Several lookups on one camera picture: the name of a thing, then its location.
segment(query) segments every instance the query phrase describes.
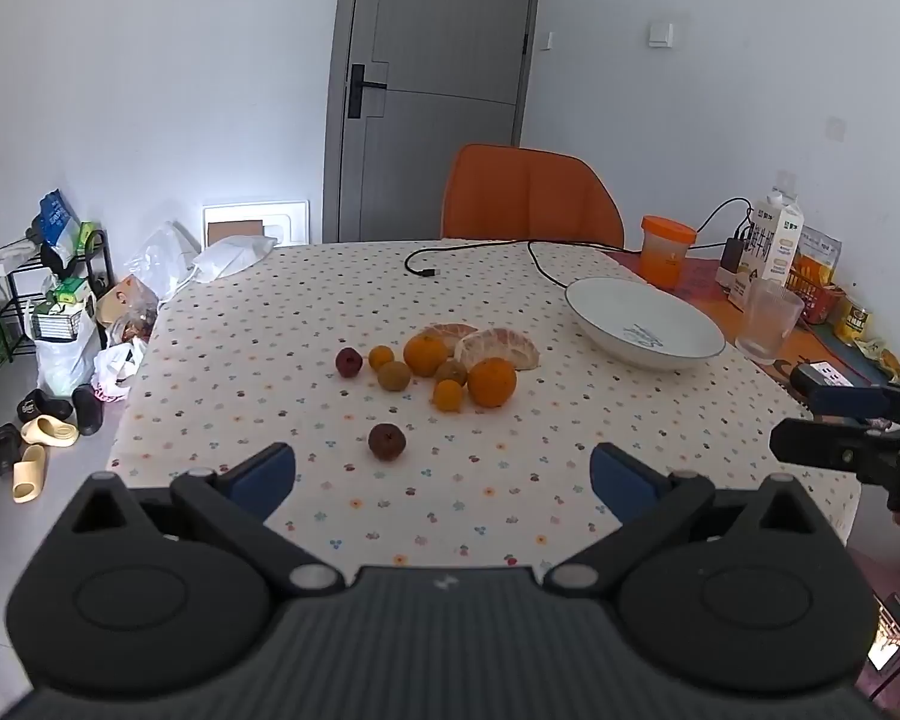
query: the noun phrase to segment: red basket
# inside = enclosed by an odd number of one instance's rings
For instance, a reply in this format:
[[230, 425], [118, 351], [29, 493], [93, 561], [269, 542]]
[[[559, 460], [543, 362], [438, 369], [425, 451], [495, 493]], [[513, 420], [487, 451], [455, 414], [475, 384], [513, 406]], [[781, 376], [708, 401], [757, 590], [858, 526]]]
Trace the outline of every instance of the red basket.
[[790, 275], [787, 276], [787, 289], [803, 298], [804, 306], [800, 317], [807, 324], [826, 322], [833, 307], [844, 296], [844, 291], [840, 287], [818, 287], [797, 271], [790, 271]]

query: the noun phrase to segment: polka dot tablecloth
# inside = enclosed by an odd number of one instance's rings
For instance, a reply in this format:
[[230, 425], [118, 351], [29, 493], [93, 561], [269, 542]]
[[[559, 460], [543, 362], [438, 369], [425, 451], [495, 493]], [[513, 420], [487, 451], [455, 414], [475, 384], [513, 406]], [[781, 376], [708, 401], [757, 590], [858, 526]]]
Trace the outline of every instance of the polka dot tablecloth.
[[[619, 522], [592, 493], [589, 456], [608, 440], [657, 470], [696, 469], [756, 487], [780, 469], [770, 428], [802, 409], [735, 348], [696, 370], [655, 373], [607, 357], [573, 320], [562, 290], [525, 247], [426, 254], [415, 242], [274, 250], [254, 268], [191, 284], [160, 314], [109, 467], [132, 487], [167, 485], [193, 466], [220, 471], [288, 442], [293, 492], [268, 520], [351, 577], [361, 565], [530, 565], [542, 575]], [[564, 283], [636, 279], [594, 250], [535, 245]], [[403, 344], [432, 322], [507, 326], [541, 351], [514, 397], [461, 413], [430, 404], [433, 382], [383, 391], [369, 365], [343, 379], [337, 352]], [[407, 449], [367, 449], [392, 422]], [[845, 540], [859, 485], [797, 471]]]

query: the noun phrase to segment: orange chair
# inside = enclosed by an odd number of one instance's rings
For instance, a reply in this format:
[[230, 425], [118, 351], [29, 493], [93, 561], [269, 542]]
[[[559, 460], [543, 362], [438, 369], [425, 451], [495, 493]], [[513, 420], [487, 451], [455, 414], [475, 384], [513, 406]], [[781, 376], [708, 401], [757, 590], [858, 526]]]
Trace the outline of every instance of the orange chair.
[[464, 146], [443, 195], [444, 238], [596, 241], [621, 247], [624, 225], [585, 162], [514, 146]]

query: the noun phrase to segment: milk carton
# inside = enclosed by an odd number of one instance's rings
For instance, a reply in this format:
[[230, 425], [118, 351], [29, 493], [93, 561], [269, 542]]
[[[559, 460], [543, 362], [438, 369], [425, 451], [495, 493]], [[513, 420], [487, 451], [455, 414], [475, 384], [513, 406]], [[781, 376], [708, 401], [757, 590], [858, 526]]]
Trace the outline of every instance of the milk carton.
[[739, 309], [746, 306], [746, 288], [756, 278], [787, 283], [802, 229], [803, 213], [796, 201], [779, 191], [772, 191], [766, 200], [754, 204], [754, 231], [730, 287], [733, 305]]

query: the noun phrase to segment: glass cup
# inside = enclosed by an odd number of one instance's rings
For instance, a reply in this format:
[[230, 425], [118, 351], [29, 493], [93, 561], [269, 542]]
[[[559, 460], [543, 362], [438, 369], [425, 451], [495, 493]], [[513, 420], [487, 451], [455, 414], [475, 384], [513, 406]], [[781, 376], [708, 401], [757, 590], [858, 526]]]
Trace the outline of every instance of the glass cup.
[[799, 295], [776, 281], [754, 279], [746, 291], [746, 311], [737, 333], [737, 348], [760, 365], [773, 365], [802, 311]]

